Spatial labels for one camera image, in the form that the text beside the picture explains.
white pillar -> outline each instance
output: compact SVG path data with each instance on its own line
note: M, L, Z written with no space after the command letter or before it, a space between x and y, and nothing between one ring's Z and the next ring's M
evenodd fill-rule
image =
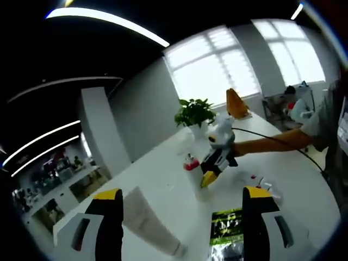
M104 87L81 90L79 118L92 156L99 166L104 166L112 177L130 166Z

wire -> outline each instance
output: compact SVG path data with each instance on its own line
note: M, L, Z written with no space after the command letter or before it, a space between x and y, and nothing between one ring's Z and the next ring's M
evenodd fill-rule
M247 130L247 129L240 129L240 128L232 128L232 129L235 129L235 130L239 130L239 131L242 131L242 132L249 132L249 133L252 133L252 134L255 134L255 135L258 135L258 136L261 136L261 137L264 137L264 138L267 138L267 139L270 139L270 140L274 140L274 141L278 141L280 142L281 144L283 145L286 145L288 146L289 148L292 148L293 150L297 150L298 152L300 152L302 155L304 155L306 158L310 159L317 167L318 169L321 171L321 172L324 172L324 170L322 170L322 168L318 165L318 163L315 162L314 159L312 159L310 156L308 156L307 154L305 154L303 151L301 151L300 149L298 148L295 148L294 146L292 146L291 144L285 142L285 141L282 141L280 139L276 139L276 138L273 138L273 137L269 137L269 136L266 136L266 135L262 135L262 134L259 134L259 133L256 133L256 132L252 132L250 130Z

gray shirt sleeve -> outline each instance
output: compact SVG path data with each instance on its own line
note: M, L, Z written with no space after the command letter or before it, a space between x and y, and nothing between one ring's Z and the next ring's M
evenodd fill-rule
M337 122L334 117L332 94L334 87L334 84L330 86L319 109L301 127L302 132L313 138L313 145L318 151L322 151L337 140Z

desk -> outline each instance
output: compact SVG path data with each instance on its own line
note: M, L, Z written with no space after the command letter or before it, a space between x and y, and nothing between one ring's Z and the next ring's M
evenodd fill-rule
M236 121L233 127L264 135L279 133L274 126L255 114L250 119ZM123 195L126 196L135 186L139 186L162 222L188 246L183 260L198 261L206 260L208 254L212 212L241 207L243 184L240 176L246 172L253 173L276 182L284 195L281 208L291 212L308 227L310 240L315 247L322 247L329 239L339 221L339 210L320 172L307 158L298 152L248 154L238 158L238 167L227 168L209 186L214 197L208 203L199 203L182 169L182 158L177 154L178 143L188 132L187 128L180 130L96 192L122 188ZM258 138L240 131L235 134L237 141ZM207 141L198 142L195 145L198 157L202 158L208 148ZM86 198L55 224L55 241L57 231L76 213L84 212L91 200L91 196ZM124 231L123 260L172 259L143 242L125 227Z

green plant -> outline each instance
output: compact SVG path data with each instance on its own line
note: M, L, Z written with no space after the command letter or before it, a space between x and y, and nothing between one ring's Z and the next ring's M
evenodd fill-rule
M209 120L209 123L214 122L215 113L210 109L212 104L207 103L208 99L202 101L200 99L179 100L181 108L175 115L175 123L177 126L192 126L198 124L202 126L202 122Z

